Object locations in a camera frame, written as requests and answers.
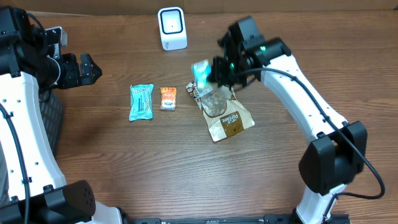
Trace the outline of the teal tissue pack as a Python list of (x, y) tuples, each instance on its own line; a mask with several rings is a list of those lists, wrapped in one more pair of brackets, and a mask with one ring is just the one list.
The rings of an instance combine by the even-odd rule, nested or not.
[(208, 76), (211, 73), (211, 65), (208, 60), (202, 60), (192, 65), (192, 72), (197, 88), (202, 89), (207, 86)]

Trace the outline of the brown white snack pouch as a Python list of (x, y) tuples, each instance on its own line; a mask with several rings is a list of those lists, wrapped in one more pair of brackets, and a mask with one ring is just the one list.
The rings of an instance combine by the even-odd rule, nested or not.
[(186, 89), (203, 114), (214, 142), (255, 125), (250, 112), (236, 99), (232, 88), (208, 85), (200, 89), (195, 82), (190, 82)]

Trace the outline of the teal long snack packet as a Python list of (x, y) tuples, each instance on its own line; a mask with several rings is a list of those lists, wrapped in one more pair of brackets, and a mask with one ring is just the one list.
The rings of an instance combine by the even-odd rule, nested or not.
[(129, 120), (152, 119), (152, 92), (153, 84), (130, 86), (131, 110)]

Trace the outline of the orange Kleenex tissue pack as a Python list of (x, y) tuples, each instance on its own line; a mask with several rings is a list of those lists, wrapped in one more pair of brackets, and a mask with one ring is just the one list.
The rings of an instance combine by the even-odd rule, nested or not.
[(175, 87), (161, 87), (161, 110), (174, 111), (176, 109), (177, 89)]

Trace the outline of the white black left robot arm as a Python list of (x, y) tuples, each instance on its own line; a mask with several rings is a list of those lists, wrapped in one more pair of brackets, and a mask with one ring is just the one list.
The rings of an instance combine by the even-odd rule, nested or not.
[(89, 183), (68, 184), (55, 161), (40, 94), (92, 85), (102, 74), (89, 54), (61, 54), (61, 27), (44, 29), (23, 9), (1, 8), (1, 147), (10, 203), (2, 223), (127, 223), (117, 207), (95, 200)]

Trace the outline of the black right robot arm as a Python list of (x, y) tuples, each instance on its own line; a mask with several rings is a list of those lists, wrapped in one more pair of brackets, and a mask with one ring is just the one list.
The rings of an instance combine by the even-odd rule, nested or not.
[(354, 177), (362, 172), (368, 132), (349, 123), (314, 89), (291, 50), (280, 38), (266, 40), (252, 17), (236, 21), (218, 40), (224, 57), (215, 57), (208, 81), (249, 85), (248, 76), (263, 82), (282, 102), (307, 140), (299, 162), (306, 188), (291, 215), (266, 215), (265, 223), (349, 223), (332, 208)]

